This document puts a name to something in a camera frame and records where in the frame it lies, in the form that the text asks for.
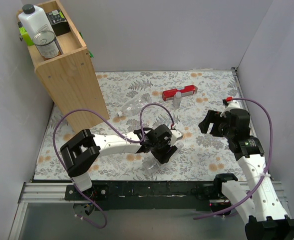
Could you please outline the clear bottle with red cap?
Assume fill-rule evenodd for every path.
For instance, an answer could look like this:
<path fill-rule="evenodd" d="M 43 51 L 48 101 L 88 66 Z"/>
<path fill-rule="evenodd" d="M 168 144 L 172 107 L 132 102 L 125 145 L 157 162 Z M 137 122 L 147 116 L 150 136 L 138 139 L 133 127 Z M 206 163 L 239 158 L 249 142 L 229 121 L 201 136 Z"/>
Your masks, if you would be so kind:
<path fill-rule="evenodd" d="M 184 144 L 179 141 L 177 142 L 173 148 L 176 148 L 173 151 L 173 154 L 169 157 L 169 160 L 178 156 L 181 149 L 184 147 Z M 157 170 L 163 167 L 166 163 L 160 163 L 153 155 L 148 156 L 143 162 L 143 168 L 147 171 L 148 175 L 153 175 Z"/>

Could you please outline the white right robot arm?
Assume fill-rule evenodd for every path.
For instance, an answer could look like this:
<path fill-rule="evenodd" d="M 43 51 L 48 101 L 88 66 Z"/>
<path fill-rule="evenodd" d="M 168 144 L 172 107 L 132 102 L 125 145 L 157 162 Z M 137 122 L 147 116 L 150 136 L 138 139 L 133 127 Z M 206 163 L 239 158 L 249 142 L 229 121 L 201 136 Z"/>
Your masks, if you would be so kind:
<path fill-rule="evenodd" d="M 201 133 L 225 137 L 230 151 L 245 174 L 249 193 L 241 189 L 235 176 L 216 176 L 213 194 L 227 198 L 236 207 L 245 223 L 249 240 L 292 240 L 294 219 L 282 206 L 266 170 L 263 147 L 258 138 L 250 134 L 250 114 L 241 108 L 225 112 L 209 110 L 199 123 Z"/>

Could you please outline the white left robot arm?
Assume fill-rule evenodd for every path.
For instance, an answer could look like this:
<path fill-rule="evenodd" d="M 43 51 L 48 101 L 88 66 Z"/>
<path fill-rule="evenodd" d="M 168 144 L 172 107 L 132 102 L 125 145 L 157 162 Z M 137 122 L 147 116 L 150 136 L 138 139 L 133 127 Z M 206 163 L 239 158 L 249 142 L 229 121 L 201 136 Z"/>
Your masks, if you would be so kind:
<path fill-rule="evenodd" d="M 89 169 L 98 157 L 113 154 L 151 153 L 160 163 L 165 164 L 177 152 L 177 142 L 183 134 L 177 129 L 170 129 L 162 124 L 155 129 L 145 127 L 125 134 L 118 135 L 93 134 L 84 129 L 65 143 L 60 152 L 66 166 L 68 176 L 73 180 L 76 194 L 82 200 L 88 200 L 93 195 Z"/>

